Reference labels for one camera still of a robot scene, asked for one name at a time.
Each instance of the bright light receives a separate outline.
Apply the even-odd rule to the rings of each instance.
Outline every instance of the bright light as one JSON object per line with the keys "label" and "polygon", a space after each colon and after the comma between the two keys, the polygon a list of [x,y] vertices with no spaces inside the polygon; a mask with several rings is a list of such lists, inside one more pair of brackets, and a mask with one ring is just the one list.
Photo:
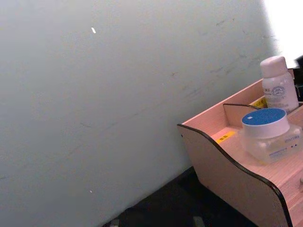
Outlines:
{"label": "bright light", "polygon": [[94,34],[96,34],[96,30],[93,27],[91,27],[91,30],[93,31]]}
{"label": "bright light", "polygon": [[287,66],[296,66],[295,59],[303,55],[301,29],[303,1],[263,0],[276,53],[285,56]]}

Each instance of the white wall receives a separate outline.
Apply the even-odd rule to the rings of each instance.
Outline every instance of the white wall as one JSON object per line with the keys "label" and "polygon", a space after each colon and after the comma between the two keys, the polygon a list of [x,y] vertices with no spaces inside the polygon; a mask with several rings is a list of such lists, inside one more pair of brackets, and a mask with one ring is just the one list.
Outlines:
{"label": "white wall", "polygon": [[176,124],[272,52],[251,0],[4,0],[0,15],[1,226],[96,226],[158,189],[190,166]]}
{"label": "white wall", "polygon": [[301,14],[303,1],[263,0],[270,23],[271,39],[277,54],[286,58],[289,68],[297,66],[296,58],[303,55]]}

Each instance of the white plastic bottle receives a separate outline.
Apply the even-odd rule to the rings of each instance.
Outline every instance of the white plastic bottle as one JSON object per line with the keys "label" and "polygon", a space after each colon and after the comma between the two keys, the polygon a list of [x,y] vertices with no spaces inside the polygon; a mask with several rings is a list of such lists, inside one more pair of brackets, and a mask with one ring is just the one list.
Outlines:
{"label": "white plastic bottle", "polygon": [[274,56],[260,64],[263,91],[268,107],[281,108],[287,113],[299,106],[294,79],[288,72],[283,56]]}

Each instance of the black edge trim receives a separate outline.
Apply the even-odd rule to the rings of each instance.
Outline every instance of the black edge trim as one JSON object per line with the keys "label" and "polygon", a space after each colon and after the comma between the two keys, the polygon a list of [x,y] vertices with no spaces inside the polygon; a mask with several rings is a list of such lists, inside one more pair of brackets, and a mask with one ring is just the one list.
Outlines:
{"label": "black edge trim", "polygon": [[270,187],[274,192],[275,194],[278,196],[280,202],[281,202],[281,205],[282,205],[282,208],[283,208],[283,211],[284,211],[284,215],[285,215],[285,218],[286,218],[286,221],[287,221],[287,224],[289,227],[293,227],[293,224],[292,224],[292,221],[291,221],[291,218],[290,218],[290,215],[289,215],[289,211],[288,211],[288,208],[287,208],[287,204],[286,204],[286,201],[285,201],[285,198],[283,196],[283,194],[281,193],[281,191],[274,185],[274,183],[272,183],[270,180],[248,170],[247,168],[245,168],[244,166],[242,166],[240,163],[238,163],[235,159],[233,159],[229,154],[226,153],[226,151],[223,150],[223,148],[220,147],[219,144],[217,144],[209,135],[207,135],[205,132],[203,131],[200,131],[198,129],[195,129],[195,128],[192,128],[192,127],[189,127],[189,126],[186,126],[186,125],[183,125],[183,124],[178,124],[177,126],[179,127],[183,127],[183,128],[186,128],[186,129],[189,129],[189,130],[192,130],[192,131],[195,131],[199,134],[201,134],[202,136],[204,136],[205,138],[207,138],[231,163],[233,163],[236,167],[238,167],[241,171],[247,173],[248,175],[262,181],[263,183],[265,183],[268,187]]}
{"label": "black edge trim", "polygon": [[245,107],[250,107],[250,108],[253,108],[253,109],[256,109],[256,110],[260,110],[260,109],[261,109],[261,108],[259,108],[259,107],[254,106],[254,105],[246,105],[246,104],[223,103],[223,106],[224,106],[224,105],[245,106]]}

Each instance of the organizer curved side panel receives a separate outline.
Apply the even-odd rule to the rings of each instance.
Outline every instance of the organizer curved side panel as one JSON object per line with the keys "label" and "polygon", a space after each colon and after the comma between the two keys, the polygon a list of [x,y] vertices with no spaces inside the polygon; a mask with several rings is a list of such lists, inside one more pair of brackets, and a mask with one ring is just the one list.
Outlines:
{"label": "organizer curved side panel", "polygon": [[202,131],[182,124],[178,129],[200,183],[258,226],[292,226],[273,183],[241,166]]}

